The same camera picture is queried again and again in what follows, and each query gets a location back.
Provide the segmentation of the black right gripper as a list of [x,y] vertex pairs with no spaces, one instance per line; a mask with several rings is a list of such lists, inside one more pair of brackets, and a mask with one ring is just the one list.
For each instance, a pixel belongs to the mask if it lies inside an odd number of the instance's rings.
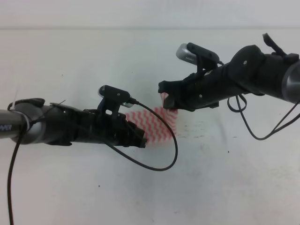
[[223,67],[191,74],[180,81],[161,81],[158,93],[167,93],[163,107],[168,110],[190,110],[208,107],[234,96],[234,81]]

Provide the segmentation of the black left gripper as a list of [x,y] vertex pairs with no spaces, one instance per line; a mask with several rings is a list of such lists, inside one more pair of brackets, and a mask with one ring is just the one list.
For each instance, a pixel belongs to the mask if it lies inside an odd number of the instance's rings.
[[117,118],[98,110],[85,109],[77,120],[75,142],[105,143],[113,146],[145,148],[145,133],[119,113]]

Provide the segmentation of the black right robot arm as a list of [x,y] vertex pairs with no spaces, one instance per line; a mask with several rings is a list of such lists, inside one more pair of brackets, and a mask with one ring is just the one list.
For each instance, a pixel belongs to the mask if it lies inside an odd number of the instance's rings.
[[271,54],[264,54],[256,45],[248,45],[226,64],[208,49],[193,43],[182,44],[176,56],[196,65],[197,71],[183,80],[158,84],[158,92],[167,94],[164,108],[190,112],[216,108],[224,99],[249,93],[297,103],[300,99],[300,56],[286,54],[267,33],[263,40],[273,49]]

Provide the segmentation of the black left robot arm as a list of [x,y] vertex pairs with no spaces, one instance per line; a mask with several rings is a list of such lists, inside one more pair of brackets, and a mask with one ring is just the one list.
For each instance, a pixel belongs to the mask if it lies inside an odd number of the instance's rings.
[[144,148],[145,131],[126,120],[122,113],[109,115],[97,109],[79,110],[62,103],[45,105],[42,98],[10,103],[0,112],[0,137],[21,144],[45,143],[70,146],[97,143]]

